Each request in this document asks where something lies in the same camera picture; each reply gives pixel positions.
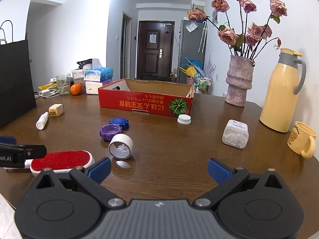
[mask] refrigerator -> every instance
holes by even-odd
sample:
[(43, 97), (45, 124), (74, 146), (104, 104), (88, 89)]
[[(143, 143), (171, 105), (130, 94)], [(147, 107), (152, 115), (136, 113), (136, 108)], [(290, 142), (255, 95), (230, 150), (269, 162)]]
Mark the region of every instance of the refrigerator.
[(181, 34), (180, 34), (180, 46), (179, 46), (179, 54), (178, 54), (178, 69), (177, 69), (177, 78), (176, 82), (178, 83), (186, 83), (186, 75), (179, 69), (183, 64), (188, 61), (185, 58), (192, 58), (198, 60), (202, 69), (204, 67), (204, 57), (205, 57), (205, 47), (204, 44), (204, 52), (202, 53), (203, 45), (199, 49), (200, 40), (202, 38), (204, 23), (197, 23), (198, 27), (189, 32), (186, 29), (186, 26), (190, 23), (188, 20), (181, 21)]

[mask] purple bottle cap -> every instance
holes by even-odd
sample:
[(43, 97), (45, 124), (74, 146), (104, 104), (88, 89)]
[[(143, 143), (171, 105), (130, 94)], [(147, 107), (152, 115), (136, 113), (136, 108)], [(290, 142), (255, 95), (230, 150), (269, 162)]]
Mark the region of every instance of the purple bottle cap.
[(122, 128), (114, 124), (105, 125), (99, 130), (100, 137), (107, 141), (111, 141), (115, 135), (120, 133), (122, 133)]

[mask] blue bottle cap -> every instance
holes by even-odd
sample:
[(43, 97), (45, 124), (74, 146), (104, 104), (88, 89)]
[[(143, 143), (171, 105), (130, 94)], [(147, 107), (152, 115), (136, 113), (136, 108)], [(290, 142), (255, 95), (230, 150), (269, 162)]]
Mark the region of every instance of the blue bottle cap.
[(129, 121), (126, 118), (113, 118), (109, 124), (115, 124), (122, 128), (122, 130), (129, 129)]

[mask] pumpkin image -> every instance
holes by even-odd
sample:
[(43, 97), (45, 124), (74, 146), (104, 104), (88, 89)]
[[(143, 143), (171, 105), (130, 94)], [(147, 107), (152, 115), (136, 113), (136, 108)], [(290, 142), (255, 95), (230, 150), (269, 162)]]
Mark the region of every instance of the pumpkin image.
[(188, 108), (188, 103), (186, 100), (182, 98), (173, 99), (169, 103), (169, 111), (173, 113), (175, 116), (179, 116), (181, 114), (185, 114)]

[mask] red cardboard box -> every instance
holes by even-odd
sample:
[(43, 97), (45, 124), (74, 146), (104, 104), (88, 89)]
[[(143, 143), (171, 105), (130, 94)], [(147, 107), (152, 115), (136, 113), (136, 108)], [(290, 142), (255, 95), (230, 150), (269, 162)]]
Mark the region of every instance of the red cardboard box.
[(98, 89), (100, 106), (177, 117), (190, 113), (194, 88), (189, 84), (121, 79)]

